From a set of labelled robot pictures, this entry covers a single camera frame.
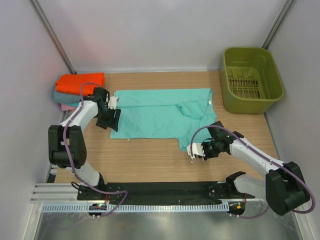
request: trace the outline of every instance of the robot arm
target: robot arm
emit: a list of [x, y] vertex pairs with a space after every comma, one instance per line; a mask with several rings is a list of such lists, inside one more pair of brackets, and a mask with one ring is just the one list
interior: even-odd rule
[[93, 94], [83, 98], [73, 114], [60, 125], [52, 125], [48, 130], [49, 161], [53, 165], [71, 171], [70, 160], [65, 143], [63, 131], [66, 124], [71, 120], [66, 135], [67, 143], [72, 155], [75, 172], [85, 182], [97, 189], [104, 191], [105, 182], [102, 175], [95, 171], [87, 161], [87, 149], [83, 132], [88, 123], [97, 117], [96, 125], [103, 128], [112, 128], [118, 131], [118, 122], [121, 110], [116, 109], [117, 97], [110, 97], [110, 93], [102, 88], [95, 87]]
[[[213, 125], [223, 127], [220, 121]], [[222, 129], [210, 128], [208, 130], [212, 140], [210, 142], [193, 143], [193, 154], [191, 154], [189, 145], [187, 147], [188, 155], [191, 159], [198, 157], [205, 161], [209, 158], [218, 157], [219, 153], [227, 152], [229, 155], [238, 157], [253, 167], [264, 179], [249, 176], [245, 172], [238, 172], [233, 183], [240, 193], [247, 193], [266, 200], [271, 209], [281, 216], [310, 200], [308, 191], [296, 179], [276, 165], [267, 162], [264, 158], [254, 153], [253, 150], [271, 159], [272, 162], [285, 167], [305, 182], [302, 172], [296, 163], [284, 163], [272, 158], [253, 146], [243, 135], [236, 131], [233, 133], [246, 145]]]

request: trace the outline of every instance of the folded cloth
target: folded cloth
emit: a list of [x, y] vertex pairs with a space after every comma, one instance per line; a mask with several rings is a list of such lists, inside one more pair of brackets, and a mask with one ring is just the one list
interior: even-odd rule
[[[61, 76], [55, 83], [55, 90], [65, 94], [80, 95], [81, 85], [84, 83], [93, 82], [101, 87], [105, 86], [105, 76], [103, 72], [100, 73], [86, 73], [86, 74], [65, 74]], [[87, 84], [83, 87], [83, 95], [87, 96], [94, 92], [96, 85]]]
[[53, 101], [58, 104], [73, 104], [80, 102], [80, 95], [67, 94], [53, 90]]
[[[196, 130], [216, 121], [212, 105], [213, 92], [209, 88], [170, 90], [122, 90], [118, 132], [111, 130], [112, 139], [178, 139], [186, 151]], [[194, 139], [202, 143], [210, 138], [207, 130]]]
[[69, 110], [75, 110], [77, 107], [75, 106], [69, 106], [66, 104], [60, 104], [61, 105], [61, 110], [64, 111], [69, 111]]

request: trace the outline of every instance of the orange towel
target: orange towel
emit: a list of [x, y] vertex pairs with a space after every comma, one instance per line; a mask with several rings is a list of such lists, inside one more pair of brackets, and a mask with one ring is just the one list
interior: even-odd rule
[[[55, 90], [65, 94], [80, 95], [80, 87], [84, 83], [93, 82], [104, 88], [105, 75], [103, 72], [86, 74], [65, 74], [55, 83]], [[88, 96], [94, 92], [96, 85], [87, 84], [83, 87], [83, 95]]]

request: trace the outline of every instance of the basket grate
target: basket grate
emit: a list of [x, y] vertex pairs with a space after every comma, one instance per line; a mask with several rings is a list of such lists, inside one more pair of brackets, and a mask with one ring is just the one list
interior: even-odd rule
[[244, 67], [228, 67], [229, 89], [237, 97], [243, 99], [264, 99], [260, 79], [254, 69]]

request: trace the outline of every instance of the metal floor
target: metal floor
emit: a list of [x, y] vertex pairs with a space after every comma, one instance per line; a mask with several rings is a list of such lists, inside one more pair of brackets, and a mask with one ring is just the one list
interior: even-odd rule
[[[247, 202], [246, 216], [261, 213], [261, 202]], [[293, 213], [272, 210], [257, 219], [225, 212], [116, 213], [101, 219], [87, 213], [42, 213], [35, 240], [302, 240]]]

